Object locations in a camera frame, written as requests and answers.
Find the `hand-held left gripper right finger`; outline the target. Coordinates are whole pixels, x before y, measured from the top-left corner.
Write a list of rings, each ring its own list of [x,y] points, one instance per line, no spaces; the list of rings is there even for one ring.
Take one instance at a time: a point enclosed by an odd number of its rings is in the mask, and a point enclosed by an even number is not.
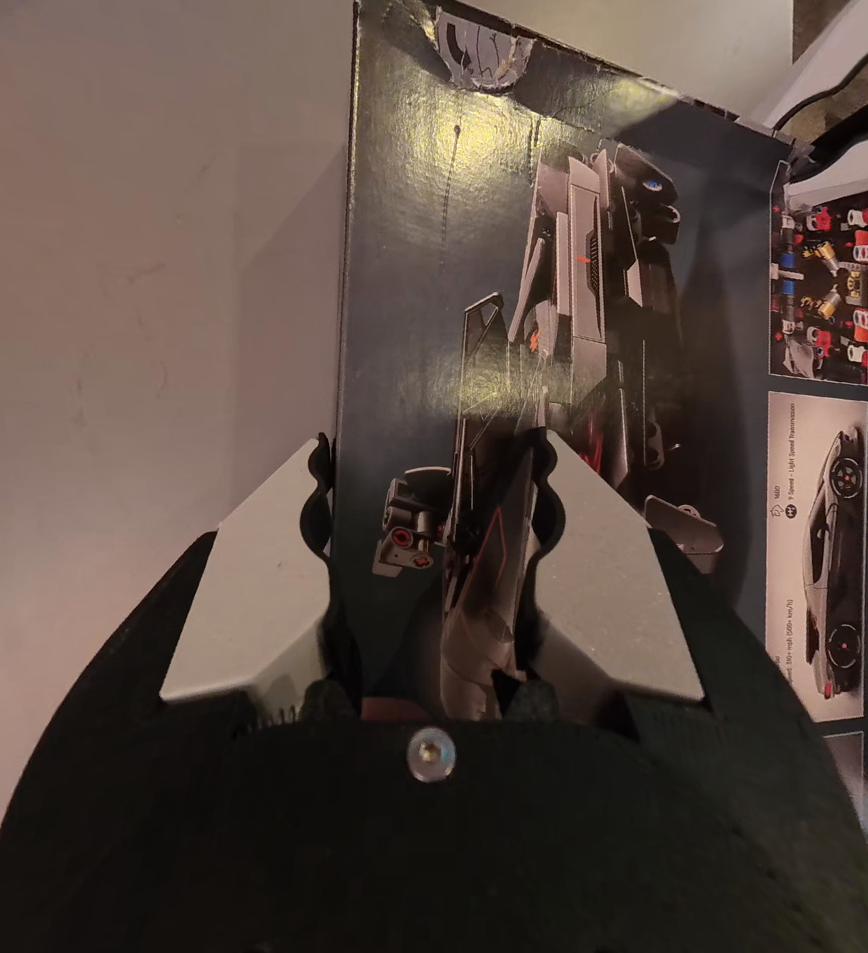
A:
[[[624,690],[702,701],[647,523],[559,435],[546,436],[564,526],[536,566],[533,670],[566,720],[597,720]]]

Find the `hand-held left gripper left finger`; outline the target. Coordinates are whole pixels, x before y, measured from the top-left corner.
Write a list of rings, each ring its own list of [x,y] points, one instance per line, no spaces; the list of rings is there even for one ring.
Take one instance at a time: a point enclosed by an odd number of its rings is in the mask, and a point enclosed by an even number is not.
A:
[[[301,709],[325,676],[329,570],[302,532],[319,489],[310,439],[218,526],[159,689],[179,704],[240,692],[256,709]]]

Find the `dark lego set box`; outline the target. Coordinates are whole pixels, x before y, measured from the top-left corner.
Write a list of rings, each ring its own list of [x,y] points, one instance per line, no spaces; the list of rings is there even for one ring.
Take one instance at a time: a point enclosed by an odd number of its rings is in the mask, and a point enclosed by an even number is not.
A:
[[[447,2],[358,2],[332,542],[379,695],[498,719],[553,432],[735,608],[868,827],[868,193]]]

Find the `white monitor stand base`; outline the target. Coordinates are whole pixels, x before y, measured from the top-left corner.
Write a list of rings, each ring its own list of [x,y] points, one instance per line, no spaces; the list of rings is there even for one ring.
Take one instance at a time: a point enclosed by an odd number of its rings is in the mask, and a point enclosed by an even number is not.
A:
[[[868,1],[848,2],[750,113],[750,122],[781,132],[807,108],[851,87],[868,68]],[[796,147],[784,205],[817,208],[868,193],[868,104]]]

